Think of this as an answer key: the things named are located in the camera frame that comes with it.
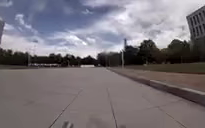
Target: pavement crack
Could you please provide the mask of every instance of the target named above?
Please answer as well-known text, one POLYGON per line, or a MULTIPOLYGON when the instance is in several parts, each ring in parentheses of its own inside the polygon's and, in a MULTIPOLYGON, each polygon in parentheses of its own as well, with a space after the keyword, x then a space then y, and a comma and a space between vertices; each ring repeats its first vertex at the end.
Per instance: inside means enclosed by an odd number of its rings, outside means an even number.
POLYGON ((72 99, 72 101, 61 111, 61 113, 55 118, 55 120, 52 122, 52 124, 48 128, 52 128, 52 126, 56 123, 56 121, 62 116, 62 114, 67 110, 67 108, 77 99, 77 97, 79 96, 81 92, 82 90, 80 90, 78 94, 76 94, 76 96, 72 99))
POLYGON ((118 128, 117 119, 115 117, 114 107, 113 107, 113 104, 112 104, 112 100, 111 100, 111 96, 110 96, 108 88, 107 88, 107 95, 108 95, 108 99, 109 99, 109 102, 110 102, 112 115, 113 115, 114 122, 115 122, 115 128, 118 128))
MULTIPOLYGON (((150 100, 148 100, 147 98, 145 98, 143 95, 141 95, 142 98, 144 98, 145 100, 147 100, 150 104, 153 104, 150 100)), ((187 128, 186 126, 184 126, 181 122, 179 122, 178 120, 176 120, 174 117, 172 117, 170 114, 168 114, 166 111, 164 111, 162 108, 160 108, 160 106, 154 106, 154 108, 159 109, 161 112, 163 112, 164 114, 166 114, 167 116, 169 116, 171 119, 173 119, 175 122, 177 122, 179 125, 181 125, 181 127, 183 128, 187 128)))
POLYGON ((162 111, 163 113, 165 113, 167 116, 169 116, 170 118, 172 118, 174 121, 176 121, 178 124, 180 124, 182 127, 187 128, 186 126, 184 126, 181 122, 177 121, 174 117, 172 117, 170 114, 168 114, 167 112, 165 112, 163 109, 161 109, 160 107, 157 107, 160 111, 162 111))

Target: sky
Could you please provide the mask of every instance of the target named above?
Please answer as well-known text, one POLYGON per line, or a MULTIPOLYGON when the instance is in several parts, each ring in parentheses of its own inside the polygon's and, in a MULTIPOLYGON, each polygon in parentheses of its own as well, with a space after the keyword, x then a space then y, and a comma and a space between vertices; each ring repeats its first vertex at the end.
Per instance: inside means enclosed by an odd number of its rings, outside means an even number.
POLYGON ((120 51, 123 39, 165 48, 190 40, 186 16, 205 0, 0 0, 1 47, 37 55, 96 57, 120 51))

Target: concrete pavement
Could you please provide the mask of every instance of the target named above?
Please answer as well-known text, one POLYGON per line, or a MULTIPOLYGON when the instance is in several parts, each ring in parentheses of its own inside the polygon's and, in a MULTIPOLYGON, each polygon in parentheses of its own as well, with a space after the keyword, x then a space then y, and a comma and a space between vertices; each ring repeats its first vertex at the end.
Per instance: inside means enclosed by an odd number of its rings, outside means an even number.
POLYGON ((0 70, 0 128, 205 128, 205 107, 104 68, 0 70))

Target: curb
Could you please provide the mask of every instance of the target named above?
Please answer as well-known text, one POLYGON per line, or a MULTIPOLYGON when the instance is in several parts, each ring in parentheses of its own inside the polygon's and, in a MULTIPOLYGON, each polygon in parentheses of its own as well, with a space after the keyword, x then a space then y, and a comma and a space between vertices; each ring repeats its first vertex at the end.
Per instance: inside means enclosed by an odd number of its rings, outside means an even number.
POLYGON ((146 78, 142 78, 142 77, 132 77, 120 72, 117 72, 115 70, 112 69, 108 69, 116 74, 119 74, 121 76, 127 77, 133 81, 142 83, 142 84, 146 84, 150 87, 156 88, 158 90, 161 91, 165 91, 165 92, 169 92, 173 95, 182 97, 184 99, 190 100, 192 102, 198 103, 200 105, 205 106, 205 92, 201 92, 201 91, 197 91, 197 90, 193 90, 193 89, 189 89, 189 88, 180 88, 177 87, 175 85, 171 85, 171 84, 167 84, 167 83, 163 83, 160 81, 156 81, 156 80, 149 80, 146 78))

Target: grass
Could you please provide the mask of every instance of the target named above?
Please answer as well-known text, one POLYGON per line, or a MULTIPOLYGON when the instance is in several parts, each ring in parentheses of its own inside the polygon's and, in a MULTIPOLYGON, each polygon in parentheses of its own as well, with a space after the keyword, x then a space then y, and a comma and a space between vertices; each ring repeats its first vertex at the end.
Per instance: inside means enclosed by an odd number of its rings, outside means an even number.
POLYGON ((157 64, 147 66, 127 66, 130 69, 150 70, 159 72, 176 72, 189 74, 205 74, 205 63, 190 64, 157 64))

